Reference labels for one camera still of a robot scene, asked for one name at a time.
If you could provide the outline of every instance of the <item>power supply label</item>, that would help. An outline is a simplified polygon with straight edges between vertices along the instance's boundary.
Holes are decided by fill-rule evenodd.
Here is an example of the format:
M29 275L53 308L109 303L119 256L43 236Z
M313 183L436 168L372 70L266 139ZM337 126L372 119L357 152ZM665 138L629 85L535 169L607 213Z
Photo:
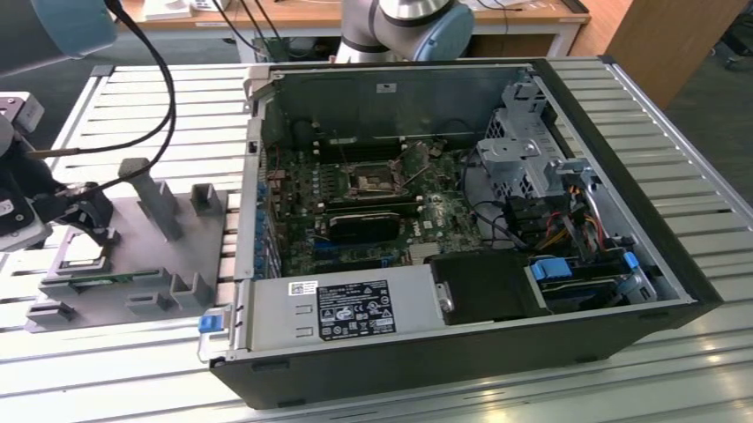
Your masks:
M369 337L396 331L386 280L317 288L320 338L325 341Z

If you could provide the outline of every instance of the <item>circuit board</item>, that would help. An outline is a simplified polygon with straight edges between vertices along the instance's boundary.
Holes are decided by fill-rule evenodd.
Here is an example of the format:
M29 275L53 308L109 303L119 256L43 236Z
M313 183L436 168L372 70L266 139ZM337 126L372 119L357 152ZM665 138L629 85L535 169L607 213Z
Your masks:
M410 141L376 161L341 149L334 163L322 163L317 151L272 151L284 276L421 264L432 254L484 249L458 191L465 151L442 147L436 139ZM366 221L377 233L362 231ZM340 223L358 230L336 239Z

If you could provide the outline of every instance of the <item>black cable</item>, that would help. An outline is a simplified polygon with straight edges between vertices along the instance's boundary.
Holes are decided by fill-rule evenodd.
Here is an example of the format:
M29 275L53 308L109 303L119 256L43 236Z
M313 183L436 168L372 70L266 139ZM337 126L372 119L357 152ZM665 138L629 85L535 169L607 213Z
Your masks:
M174 82L174 76L170 72L170 68L167 67L167 62L165 61L162 55L157 51L154 44L150 42L150 39L146 37L145 31L142 31L142 28L139 28L139 26L137 25L137 23L131 19L131 16L129 15L126 10L123 9L123 6L121 5L121 1L119 0L105 0L105 4L107 5L107 8L114 13L114 15L123 21L125 25L129 27L129 29L131 30L131 32L134 33L137 38L142 41L142 43L145 44L145 46L150 50L154 61L157 62L158 66L161 68L161 72L163 73L163 77L165 77L165 84L167 85L167 94L169 94L169 97L170 97L170 106L167 108L167 116L166 116L167 120L170 121L170 124L169 124L169 128L167 128L167 133L165 134L163 145L161 146L159 151L154 155L153 160L145 165L145 167L142 167L139 170L134 171L133 173L111 180L110 182L105 183L103 185L94 187L93 189L86 191L83 194L79 194L78 196L75 196L74 200L83 199L86 197L91 196L95 192L103 191L109 188L113 188L119 183L130 181L137 176L146 174L153 169L154 165L158 163L158 161L163 157L165 151L167 150L167 147L170 146L170 143L174 139L175 121L178 120L177 101L175 101L175 82Z
M105 3L107 4L107 7L111 8L111 4L113 1L111 0L105 0ZM121 10L123 11L123 7L121 6L121 4L118 3L118 5L115 6L118 8L121 8ZM125 22L123 18L115 14L115 22ZM47 157L65 157L65 156L75 156L79 154L95 154L99 152L113 152L115 150L122 150L125 148L130 148L134 147L135 145L139 145L141 143L143 143L146 140L151 139L163 129L165 129L165 125L167 125L169 121L171 118L171 109L170 107L167 108L167 112L165 114L165 118L163 120L157 124L157 126L154 127L153 130L150 130L150 132L147 132L143 136L141 136L138 139L129 141L127 143L121 143L117 145L109 145L106 147L95 147L95 148L70 148L70 149L62 149L62 150L42 150L39 152L34 152L33 154L30 154L31 156L43 159Z
M466 164L462 168L462 176L461 176L462 197L465 198L466 203L470 205L470 207L472 207L473 211L476 212L476 215L481 219L481 221L492 226L492 230L495 230L495 229L500 230L503 232L503 234L511 239L511 241L513 241L513 243L516 244L516 247L519 247L520 249L524 249L524 250L529 250L531 249L529 244L527 244L523 241L523 239L519 238L519 236L513 232L511 232L511 230L507 227L497 225L487 216L484 216L481 213L477 212L476 206L478 206L480 204L485 204L485 202L472 204L472 202L469 201L469 194L466 193L466 176L469 175L469 166L470 166L470 163L472 163L472 157L473 157L474 153L478 153L476 147L473 147L470 149L469 155L466 156Z
M281 38L281 33L278 33L278 28L274 26L274 22L270 19L270 15L268 15L268 10L264 8L262 6L262 2L260 0L254 0L254 2L257 3L257 7L260 8L260 11L262 12L264 18L268 19L268 22L270 23L270 28L274 31L274 36L277 37L278 41L281 43L284 43L284 38Z
M508 20L508 8L503 3L500 3L500 0L495 0L495 3L503 6L503 17L505 18L505 34L503 35L503 45L500 48L500 56L505 57L505 47L508 46L508 34L511 33L511 21Z
M492 221L492 246L495 247L495 242L497 242L497 229L495 228L497 226L497 220L500 220L501 218L504 218L505 215L501 214L500 216L497 216L495 218L495 220Z
M485 9L489 9L491 11L523 11L521 8L515 8L512 9L511 7L507 7L505 4L500 3L499 0L495 0L495 3L497 3L500 5L500 7L492 7L489 5L487 5L481 0L480 0L480 4Z
M249 9L249 4L246 4L246 0L241 0L241 6L244 7L244 10L246 11L246 15L249 15L249 19L252 20L252 23L254 25L254 28L257 28L257 33L260 34L260 38L262 39L262 44L265 46L265 48L268 48L268 54L272 56L273 55L273 49L270 48L270 43L268 42L268 37L264 36L264 32L262 32L262 27L260 26L260 22L257 22L257 18L254 17L252 10Z
M233 21L230 20L230 18L229 18L227 15L225 14L225 10L223 10L223 8L221 7L221 4L217 3L217 0L213 0L213 3L214 3L214 7L217 7L217 11L221 12L221 15L223 16L225 23L226 23L227 26L231 28L231 31L233 31L233 33L236 34L236 37L237 37L237 38L242 41L242 43L246 44L246 46L248 46L252 50L254 50L258 54L261 54L261 55L264 55L264 56L268 56L268 55L262 52L262 50L261 50L257 46L254 46L254 45L249 42L249 40L246 40L246 38L242 36L241 32L238 31L238 28L236 28L236 25L233 24Z

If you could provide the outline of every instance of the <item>aluminum slotted table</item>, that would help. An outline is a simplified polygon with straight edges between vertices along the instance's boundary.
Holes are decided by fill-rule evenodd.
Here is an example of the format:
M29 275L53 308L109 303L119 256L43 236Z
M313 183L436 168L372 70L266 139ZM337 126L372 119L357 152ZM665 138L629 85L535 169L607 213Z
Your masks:
M197 359L197 319L29 334L26 311L63 236L0 261L0 410L13 421L742 421L753 406L753 212L617 65L551 59L727 304L609 360L482 381L258 412ZM233 299L236 230L249 115L249 65L174 66L179 120L153 171L174 192L229 189L218 304ZM155 67L91 77L57 148L149 131L167 95ZM127 151L151 157L163 138ZM571 147L580 154L577 143ZM115 177L123 151L51 162L63 181ZM130 187L111 197L134 195Z

